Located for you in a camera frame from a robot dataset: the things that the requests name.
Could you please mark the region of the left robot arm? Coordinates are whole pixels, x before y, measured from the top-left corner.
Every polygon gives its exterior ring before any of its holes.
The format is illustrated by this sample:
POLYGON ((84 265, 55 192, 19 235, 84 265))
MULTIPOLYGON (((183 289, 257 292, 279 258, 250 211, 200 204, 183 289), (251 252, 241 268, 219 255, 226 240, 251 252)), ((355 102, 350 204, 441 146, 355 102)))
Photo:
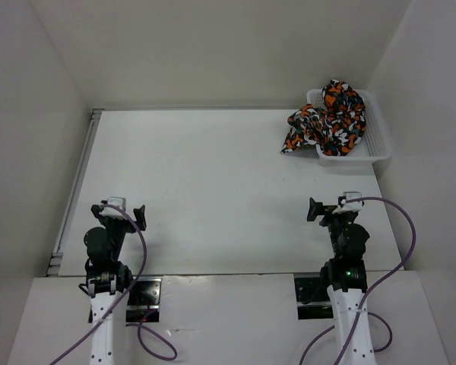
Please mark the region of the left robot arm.
POLYGON ((145 231, 145 207, 133 210, 133 218, 125 216, 126 200, 109 198, 91 207, 98 227, 84 234, 87 249, 86 288, 90 297, 92 323, 91 364, 127 364, 126 307, 137 293, 135 280, 128 266, 120 260, 120 252, 128 233, 145 231))

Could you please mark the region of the orange black camouflage shorts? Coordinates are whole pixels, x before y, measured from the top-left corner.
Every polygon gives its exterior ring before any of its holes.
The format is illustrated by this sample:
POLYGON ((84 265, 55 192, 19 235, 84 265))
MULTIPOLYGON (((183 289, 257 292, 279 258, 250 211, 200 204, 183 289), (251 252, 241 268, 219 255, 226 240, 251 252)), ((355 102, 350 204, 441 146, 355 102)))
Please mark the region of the orange black camouflage shorts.
POLYGON ((327 156, 348 155, 366 133, 366 105, 345 81, 331 80, 321 91, 323 107, 307 103, 287 119, 282 154, 318 145, 327 156))

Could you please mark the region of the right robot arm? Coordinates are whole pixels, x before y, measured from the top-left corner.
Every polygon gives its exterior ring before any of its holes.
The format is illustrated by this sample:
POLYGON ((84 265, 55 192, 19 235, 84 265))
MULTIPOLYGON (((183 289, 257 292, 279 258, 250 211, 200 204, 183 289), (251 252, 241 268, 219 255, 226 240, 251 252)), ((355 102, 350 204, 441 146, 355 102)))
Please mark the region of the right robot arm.
POLYGON ((338 364, 377 363, 364 299, 368 284, 363 256, 369 233, 355 222, 363 204, 346 203, 358 196, 345 193, 336 205, 310 198, 307 214, 308 221, 319 217, 319 225, 328 229, 334 253, 321 268, 318 290, 331 302, 338 364))

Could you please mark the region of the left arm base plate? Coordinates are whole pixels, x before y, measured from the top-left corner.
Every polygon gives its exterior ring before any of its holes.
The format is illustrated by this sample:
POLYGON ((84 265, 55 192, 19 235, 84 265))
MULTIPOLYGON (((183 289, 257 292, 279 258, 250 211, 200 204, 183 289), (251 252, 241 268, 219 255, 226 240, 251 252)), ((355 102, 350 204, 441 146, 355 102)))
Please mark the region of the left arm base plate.
POLYGON ((124 297, 125 321, 136 322, 159 322, 160 291, 162 278, 142 277, 133 289, 124 297))

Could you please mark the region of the white perforated plastic basket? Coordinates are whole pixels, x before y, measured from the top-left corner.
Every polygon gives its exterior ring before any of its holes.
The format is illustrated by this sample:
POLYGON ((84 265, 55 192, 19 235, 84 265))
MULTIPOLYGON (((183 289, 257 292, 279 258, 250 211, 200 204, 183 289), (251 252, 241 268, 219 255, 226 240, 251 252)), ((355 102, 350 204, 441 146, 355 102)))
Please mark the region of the white perforated plastic basket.
POLYGON ((366 132, 361 142, 343 157, 331 157, 323 154, 316 146, 319 163, 324 167, 362 167, 378 161, 387 160, 392 155, 388 129, 375 98, 367 90, 357 89, 366 106, 366 132))

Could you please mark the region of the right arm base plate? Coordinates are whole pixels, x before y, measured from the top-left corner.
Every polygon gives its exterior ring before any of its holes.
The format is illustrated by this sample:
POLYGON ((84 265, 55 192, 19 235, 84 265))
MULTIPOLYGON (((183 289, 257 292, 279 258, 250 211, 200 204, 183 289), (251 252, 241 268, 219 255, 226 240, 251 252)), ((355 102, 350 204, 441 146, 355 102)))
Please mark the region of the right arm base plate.
POLYGON ((332 319, 330 299, 319 276, 295 275, 298 320, 332 319))

